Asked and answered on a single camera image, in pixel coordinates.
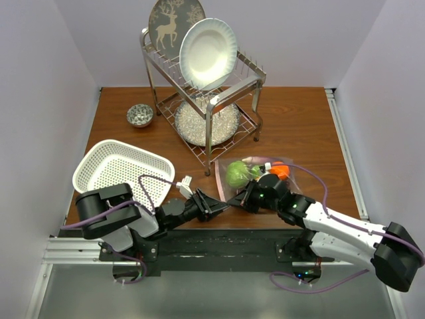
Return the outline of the green fake cabbage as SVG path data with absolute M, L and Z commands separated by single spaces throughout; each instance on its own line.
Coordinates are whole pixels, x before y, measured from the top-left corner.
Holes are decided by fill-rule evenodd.
M 252 169 L 252 164 L 242 160 L 234 161 L 226 169 L 225 180 L 233 189 L 244 187 L 252 178 Z

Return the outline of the orange fake tomato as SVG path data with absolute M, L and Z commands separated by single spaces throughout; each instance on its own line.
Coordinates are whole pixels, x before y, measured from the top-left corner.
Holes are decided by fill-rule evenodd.
M 272 162 L 269 172 L 277 175 L 281 180 L 288 180 L 290 177 L 290 167 L 282 161 Z

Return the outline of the small green fake vegetable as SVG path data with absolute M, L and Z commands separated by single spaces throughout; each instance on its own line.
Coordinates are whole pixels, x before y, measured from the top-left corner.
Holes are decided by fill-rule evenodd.
M 250 173 L 254 179 L 257 179 L 262 175 L 262 170 L 259 165 L 254 165 L 250 168 Z

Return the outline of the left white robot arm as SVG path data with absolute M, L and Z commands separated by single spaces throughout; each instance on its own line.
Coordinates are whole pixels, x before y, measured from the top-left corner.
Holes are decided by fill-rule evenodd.
M 84 239 L 102 239 L 121 260 L 130 261 L 137 254 L 134 233 L 152 241 L 193 219 L 210 221 L 229 208 L 200 189 L 192 191 L 188 181 L 175 185 L 186 200 L 172 199 L 152 212 L 134 199 L 128 183 L 81 193 L 76 199 L 80 221 L 60 229 L 81 229 Z

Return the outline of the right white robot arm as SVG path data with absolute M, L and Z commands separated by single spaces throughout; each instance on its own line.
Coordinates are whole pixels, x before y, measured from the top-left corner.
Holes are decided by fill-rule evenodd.
M 375 273 L 382 283 L 400 292 L 409 291 L 424 266 L 423 252 L 402 225 L 384 226 L 338 213 L 292 192 L 274 174 L 251 180 L 228 204 L 249 213 L 271 210 L 285 223 L 303 228 L 302 237 L 294 241 L 301 260 L 346 261 Z

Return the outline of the clear zip top bag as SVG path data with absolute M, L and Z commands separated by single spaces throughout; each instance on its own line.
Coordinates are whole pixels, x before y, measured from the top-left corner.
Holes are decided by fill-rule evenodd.
M 216 184 L 217 184 L 217 188 L 218 188 L 218 194 L 220 196 L 221 201 L 228 201 L 229 199 L 231 199 L 232 197 L 237 195 L 237 193 L 239 191 L 241 191 L 245 186 L 247 186 L 248 183 L 252 179 L 254 179 L 252 177 L 251 180 L 244 187 L 241 187 L 241 188 L 238 188 L 238 189 L 233 189 L 227 184 L 227 182 L 225 180 L 225 176 L 226 176 L 226 169 L 227 169 L 228 165 L 230 163 L 234 162 L 234 161 L 238 161 L 238 160 L 242 160 L 242 159 L 243 158 L 227 158 L 227 159 L 216 160 L 216 162 L 215 162 L 215 177 L 216 177 Z M 293 164 L 293 161 L 291 159 L 288 159 L 288 158 L 273 158 L 271 163 L 275 162 L 275 161 L 282 161 L 282 162 L 284 162 L 284 164 L 286 164 L 286 163 Z M 288 187 L 291 191 L 295 191 L 296 193 L 301 193 L 301 189 L 299 188 L 298 184 L 296 183 L 295 169 L 290 168 L 289 179 L 283 180 L 283 181 L 285 181 L 287 183 L 287 185 L 288 185 Z

